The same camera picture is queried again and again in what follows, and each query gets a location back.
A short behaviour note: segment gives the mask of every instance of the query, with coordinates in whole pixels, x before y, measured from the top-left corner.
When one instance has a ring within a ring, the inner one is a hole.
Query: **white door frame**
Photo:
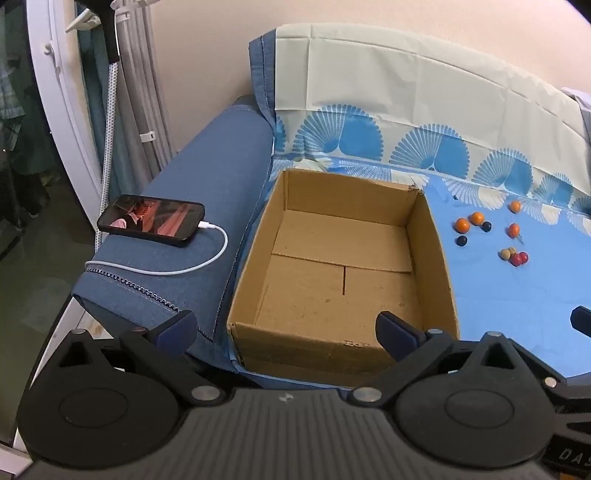
[[[31,57],[47,122],[78,200],[93,227],[100,207],[100,162],[82,76],[74,0],[24,0]]]

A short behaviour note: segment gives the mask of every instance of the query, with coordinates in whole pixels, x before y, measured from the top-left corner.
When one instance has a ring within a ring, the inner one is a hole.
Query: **orange ball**
[[[467,233],[470,229],[470,223],[465,218],[458,218],[453,226],[458,233]]]
[[[484,214],[480,212],[474,212],[470,215],[470,221],[477,226],[481,226],[484,223]]]
[[[509,204],[509,210],[513,213],[519,213],[521,211],[521,202],[519,200],[513,200]]]
[[[519,225],[517,225],[516,223],[510,224],[509,228],[507,229],[507,234],[511,238],[517,238],[519,236]]]

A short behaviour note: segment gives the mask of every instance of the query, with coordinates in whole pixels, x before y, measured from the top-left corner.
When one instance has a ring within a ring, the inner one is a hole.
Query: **blue fabric cover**
[[[199,334],[188,352],[225,369],[233,369],[225,322],[238,261],[252,223],[263,207],[271,168],[273,131],[261,114],[246,103],[242,101],[215,118],[142,192],[204,204],[205,220],[228,233],[226,252],[201,270],[172,277],[150,277],[101,267],[181,310],[193,311]],[[181,270],[214,256],[222,242],[222,235],[216,230],[198,232],[185,248],[109,235],[95,259],[145,270]],[[73,295],[114,336],[132,323],[153,328],[175,314],[144,293],[96,273],[83,273]]]
[[[275,30],[251,41],[248,54],[256,103],[275,130]]]

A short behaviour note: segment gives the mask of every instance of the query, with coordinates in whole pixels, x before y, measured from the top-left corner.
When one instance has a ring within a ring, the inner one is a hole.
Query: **sofa armrest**
[[[216,117],[142,192],[203,203],[205,220],[221,226],[229,237],[226,252],[216,262],[172,277],[100,267],[102,273],[80,276],[75,298],[113,336],[132,324],[156,327],[173,316],[175,308],[192,310],[200,333],[189,352],[210,365],[232,369],[225,322],[238,259],[263,207],[272,143],[269,123],[242,100]],[[109,235],[95,259],[144,270],[181,270],[214,256],[221,242],[216,230],[198,232],[184,248]]]

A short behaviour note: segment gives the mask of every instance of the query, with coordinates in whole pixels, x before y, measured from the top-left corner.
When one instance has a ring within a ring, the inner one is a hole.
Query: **cardboard box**
[[[393,363],[375,337],[383,310],[458,336],[423,193],[337,174],[281,173],[228,317],[244,367],[356,385]]]

